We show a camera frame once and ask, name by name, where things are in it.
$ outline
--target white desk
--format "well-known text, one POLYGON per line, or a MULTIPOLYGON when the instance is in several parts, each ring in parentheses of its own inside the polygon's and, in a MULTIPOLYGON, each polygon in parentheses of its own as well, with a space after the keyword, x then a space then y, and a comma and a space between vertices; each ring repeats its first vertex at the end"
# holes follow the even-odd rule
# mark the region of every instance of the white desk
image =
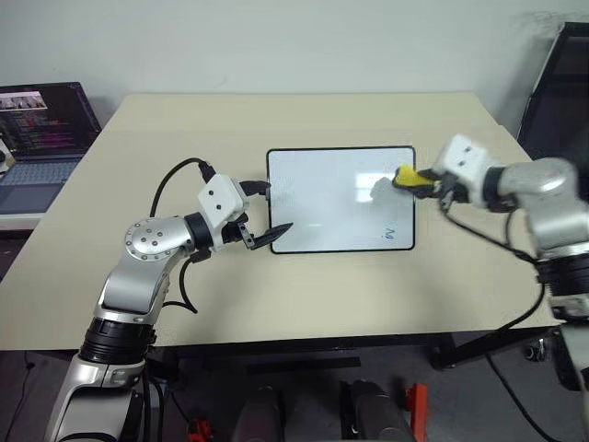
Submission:
MULTIPOLYGON (((185 157, 225 174, 265 179, 275 147, 412 144, 419 168, 453 134, 468 134, 501 161, 526 160, 472 94, 137 95, 121 105, 0 285, 0 349, 76 348, 122 237, 147 215, 157 184, 185 157)), ((197 168, 170 182, 160 215, 198 209, 197 168)), ((249 225, 266 228, 262 198, 249 225)), ((501 215, 456 215, 501 235, 501 215)), ((534 273, 502 250, 447 224, 417 202, 412 251, 273 255, 232 244, 187 273, 196 316, 165 308, 159 345, 492 329, 537 296, 534 273)), ((521 222, 515 242, 525 237, 521 222)), ((178 269, 168 299, 179 297, 178 269)), ((552 323, 541 308, 525 326, 552 323)))

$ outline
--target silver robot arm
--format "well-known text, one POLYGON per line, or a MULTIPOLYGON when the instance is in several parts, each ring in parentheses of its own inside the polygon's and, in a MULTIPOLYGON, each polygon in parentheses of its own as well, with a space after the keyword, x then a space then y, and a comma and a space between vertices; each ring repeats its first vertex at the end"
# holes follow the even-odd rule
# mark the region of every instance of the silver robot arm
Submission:
POLYGON ((578 196, 575 167, 559 158, 502 166, 482 146, 456 135, 429 176, 439 180, 431 196, 443 211, 456 195, 492 212, 525 211, 538 281, 549 288, 554 317, 564 321, 559 336, 568 361, 560 369, 576 375, 589 436, 589 204, 578 196))
POLYGON ((264 181, 214 174, 199 193, 200 213, 150 217, 129 227, 121 259, 102 288, 86 339, 53 406, 46 442, 136 439, 144 399, 135 387, 148 347, 156 341, 154 325, 171 270, 187 258, 208 259, 227 242, 243 240, 254 250, 280 237, 291 225, 258 238, 245 226, 248 197, 265 194, 267 187, 264 181))

